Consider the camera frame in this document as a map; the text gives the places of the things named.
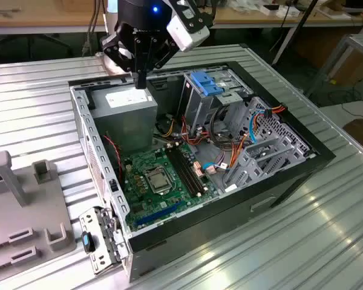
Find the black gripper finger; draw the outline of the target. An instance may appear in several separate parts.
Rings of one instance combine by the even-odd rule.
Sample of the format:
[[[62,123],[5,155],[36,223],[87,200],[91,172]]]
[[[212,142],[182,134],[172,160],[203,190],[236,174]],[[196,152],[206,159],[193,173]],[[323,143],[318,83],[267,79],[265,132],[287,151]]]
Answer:
[[[133,53],[119,40],[117,33],[101,38],[103,64],[110,75],[129,73],[136,89],[141,89],[140,74],[136,72],[136,63]]]
[[[140,69],[140,89],[146,88],[147,74],[153,69],[161,68],[178,51],[178,46],[171,37],[163,39],[152,37],[149,47],[142,54],[142,68]]]

